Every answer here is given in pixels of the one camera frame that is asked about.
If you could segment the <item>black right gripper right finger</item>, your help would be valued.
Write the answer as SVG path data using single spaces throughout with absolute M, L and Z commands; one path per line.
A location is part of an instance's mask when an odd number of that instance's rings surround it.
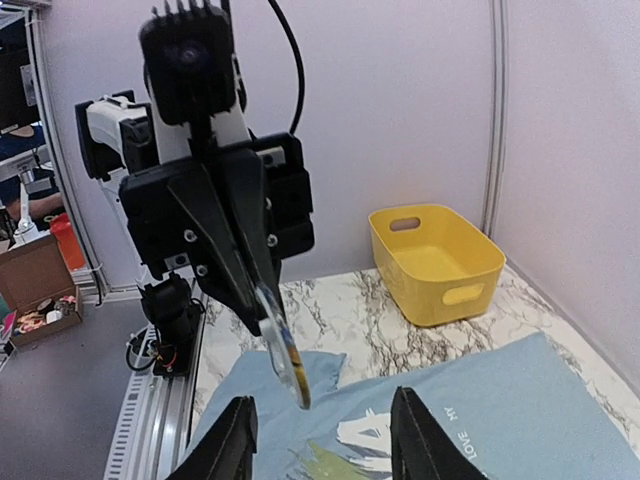
M 393 480 L 486 479 L 458 450 L 413 389 L 396 389 L 390 420 Z

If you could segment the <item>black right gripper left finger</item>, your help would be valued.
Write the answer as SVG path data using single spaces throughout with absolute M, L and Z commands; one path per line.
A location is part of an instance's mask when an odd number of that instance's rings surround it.
M 243 480 L 253 476 L 258 418 L 254 398 L 234 397 L 172 480 Z

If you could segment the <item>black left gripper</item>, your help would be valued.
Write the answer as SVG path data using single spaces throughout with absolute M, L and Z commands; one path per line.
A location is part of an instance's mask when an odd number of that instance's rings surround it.
M 122 180 L 119 197 L 151 276 L 192 267 L 201 289 L 255 337 L 266 317 L 257 288 L 276 293 L 282 261 L 315 242 L 310 176 L 289 133 L 145 168 Z

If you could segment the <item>light blue printed t-shirt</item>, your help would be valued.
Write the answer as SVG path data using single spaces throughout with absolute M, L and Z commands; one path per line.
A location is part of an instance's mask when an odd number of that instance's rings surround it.
M 582 380 L 534 334 L 502 348 L 338 386 L 345 358 L 308 352 L 300 409 L 264 352 L 219 385 L 194 446 L 237 396 L 257 410 L 257 479 L 635 479 L 639 461 Z

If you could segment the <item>round white brooch badge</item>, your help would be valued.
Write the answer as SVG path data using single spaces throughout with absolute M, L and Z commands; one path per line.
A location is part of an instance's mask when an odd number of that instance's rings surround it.
M 258 325 L 267 346 L 271 365 L 279 382 L 293 395 L 300 409 L 311 407 L 311 388 L 285 315 L 275 294 L 264 283 L 255 287 L 264 316 Z

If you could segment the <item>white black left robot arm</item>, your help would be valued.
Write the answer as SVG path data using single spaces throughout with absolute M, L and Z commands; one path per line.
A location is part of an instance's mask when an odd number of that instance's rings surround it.
M 166 124 L 130 90 L 75 108 L 82 159 L 138 263 L 137 285 L 156 334 L 153 371 L 190 371 L 204 310 L 199 287 L 253 335 L 278 299 L 282 262 L 315 243 L 310 177 L 291 133 L 256 137 L 239 103 Z

